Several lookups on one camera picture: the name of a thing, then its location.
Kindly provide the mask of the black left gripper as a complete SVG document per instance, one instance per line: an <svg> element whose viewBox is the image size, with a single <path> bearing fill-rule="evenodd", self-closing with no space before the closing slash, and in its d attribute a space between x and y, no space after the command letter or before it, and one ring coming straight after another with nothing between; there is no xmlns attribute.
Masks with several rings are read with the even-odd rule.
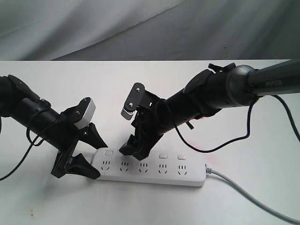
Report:
<svg viewBox="0 0 300 225"><path fill-rule="evenodd" d="M79 141L97 150L108 147L94 123L78 129L64 115L58 115L54 123L43 132L42 138L58 150L51 175L61 178L67 174L74 174L92 180L100 177L100 172L85 159L82 153L73 156Z"/></svg>

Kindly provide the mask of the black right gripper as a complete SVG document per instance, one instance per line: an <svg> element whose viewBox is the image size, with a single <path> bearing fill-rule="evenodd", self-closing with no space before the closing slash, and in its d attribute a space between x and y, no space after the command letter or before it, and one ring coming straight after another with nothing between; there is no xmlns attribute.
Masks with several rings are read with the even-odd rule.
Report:
<svg viewBox="0 0 300 225"><path fill-rule="evenodd" d="M123 155L132 155L137 160L144 160L149 156L151 149L161 139L163 133L158 131L162 128L162 115L159 110L166 110L164 100L152 102L152 106L138 105L137 113L131 125L135 128L133 135L120 147L119 152Z"/></svg>

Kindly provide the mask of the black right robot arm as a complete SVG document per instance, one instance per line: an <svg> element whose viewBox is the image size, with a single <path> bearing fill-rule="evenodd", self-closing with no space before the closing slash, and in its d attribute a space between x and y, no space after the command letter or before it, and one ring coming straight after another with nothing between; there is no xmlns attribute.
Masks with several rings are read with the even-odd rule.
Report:
<svg viewBox="0 0 300 225"><path fill-rule="evenodd" d="M120 153L143 160L165 133L191 120L212 117L225 108L246 106L252 109L261 97L280 99L283 94L299 91L299 60L262 69L234 63L224 67L209 64L168 99L147 91L137 82L121 111L122 117L131 121L135 132L120 147Z"/></svg>

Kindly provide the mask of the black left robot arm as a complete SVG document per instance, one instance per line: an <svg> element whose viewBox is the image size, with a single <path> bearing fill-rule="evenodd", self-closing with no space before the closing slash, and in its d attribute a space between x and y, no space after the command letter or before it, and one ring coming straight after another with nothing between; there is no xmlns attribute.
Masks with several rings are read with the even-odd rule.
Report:
<svg viewBox="0 0 300 225"><path fill-rule="evenodd" d="M107 147L91 122L95 109L93 100L85 97L78 105L58 113L19 78L13 75L0 78L0 116L11 117L25 126L31 146L46 141L57 149L51 171L57 178L66 174L93 180L100 177L100 172L82 154L73 156L79 141L95 149Z"/></svg>

